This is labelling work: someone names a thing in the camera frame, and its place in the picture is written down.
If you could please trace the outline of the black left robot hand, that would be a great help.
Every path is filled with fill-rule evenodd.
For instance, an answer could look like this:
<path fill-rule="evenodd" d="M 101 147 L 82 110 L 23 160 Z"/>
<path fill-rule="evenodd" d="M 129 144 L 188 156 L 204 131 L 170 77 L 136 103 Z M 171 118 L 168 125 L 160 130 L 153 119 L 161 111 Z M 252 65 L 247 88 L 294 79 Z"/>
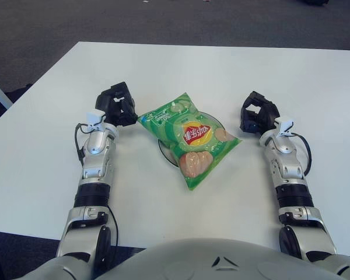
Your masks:
<path fill-rule="evenodd" d="M 135 124 L 138 119 L 135 102 L 125 82 L 102 91 L 97 97 L 95 109 L 105 113 L 105 123 L 116 127 Z"/>

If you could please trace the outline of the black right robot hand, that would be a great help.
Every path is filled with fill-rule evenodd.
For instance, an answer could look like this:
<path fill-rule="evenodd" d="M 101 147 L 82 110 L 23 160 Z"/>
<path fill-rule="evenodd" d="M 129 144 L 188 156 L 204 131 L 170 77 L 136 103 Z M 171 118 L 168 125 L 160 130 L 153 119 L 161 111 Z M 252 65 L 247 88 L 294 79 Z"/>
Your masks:
<path fill-rule="evenodd" d="M 276 105 L 263 95 L 252 91 L 240 111 L 240 129 L 252 134 L 264 134 L 275 128 L 275 119 L 280 117 Z"/>

